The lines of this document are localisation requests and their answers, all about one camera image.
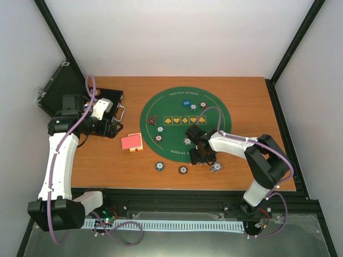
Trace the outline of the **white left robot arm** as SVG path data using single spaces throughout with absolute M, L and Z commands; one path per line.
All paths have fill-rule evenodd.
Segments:
M 121 90 L 98 89 L 94 102 L 79 94 L 64 95 L 62 106 L 48 124 L 49 160 L 38 199 L 27 212 L 43 230 L 80 229 L 92 211 L 107 215 L 111 201 L 102 191 L 91 190 L 73 198 L 71 175 L 74 155 L 82 134 L 114 138 L 123 125 L 116 114 L 123 99 Z

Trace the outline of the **blue small blind button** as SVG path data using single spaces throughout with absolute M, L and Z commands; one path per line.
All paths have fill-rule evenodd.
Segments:
M 190 100 L 187 100 L 187 99 L 183 100 L 183 101 L 182 101 L 182 106 L 184 106 L 184 107 L 189 107 L 189 106 L 191 106 L 191 101 L 190 101 Z

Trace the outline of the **triangular all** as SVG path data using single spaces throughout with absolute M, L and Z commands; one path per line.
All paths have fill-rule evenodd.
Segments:
M 146 123 L 156 126 L 157 125 L 157 116 L 154 115 L 146 120 Z

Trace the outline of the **brown 100 chip stack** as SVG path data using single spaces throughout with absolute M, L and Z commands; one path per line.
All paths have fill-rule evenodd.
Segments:
M 188 168 L 186 166 L 180 166 L 178 169 L 178 172 L 182 175 L 186 174 L 188 172 Z

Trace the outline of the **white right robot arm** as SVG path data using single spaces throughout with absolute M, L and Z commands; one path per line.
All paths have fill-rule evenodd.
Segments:
M 197 125 L 190 126 L 185 136 L 195 145 L 189 151 L 192 164 L 214 166 L 216 153 L 226 153 L 247 161 L 253 181 L 243 195 L 240 205 L 246 216 L 252 216 L 260 203 L 271 196 L 275 187 L 286 180 L 293 167 L 275 140 L 267 134 L 259 138 L 241 137 L 221 130 L 205 132 Z

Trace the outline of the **red playing card deck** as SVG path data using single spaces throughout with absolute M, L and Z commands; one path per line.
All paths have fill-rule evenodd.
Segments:
M 122 149 L 128 149 L 130 152 L 143 150 L 143 140 L 141 133 L 129 134 L 127 137 L 121 138 Z

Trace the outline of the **purple white chip stack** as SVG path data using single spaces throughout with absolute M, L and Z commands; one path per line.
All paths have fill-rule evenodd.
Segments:
M 219 162 L 214 162 L 211 166 L 210 166 L 210 170 L 214 173 L 219 172 L 222 169 L 222 165 Z

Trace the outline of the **blue 50 chip stack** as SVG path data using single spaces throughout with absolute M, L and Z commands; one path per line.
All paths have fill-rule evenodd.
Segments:
M 164 168 L 165 168 L 165 165 L 164 165 L 163 162 L 156 162 L 156 164 L 155 164 L 155 169 L 156 169 L 157 171 L 163 171 Z

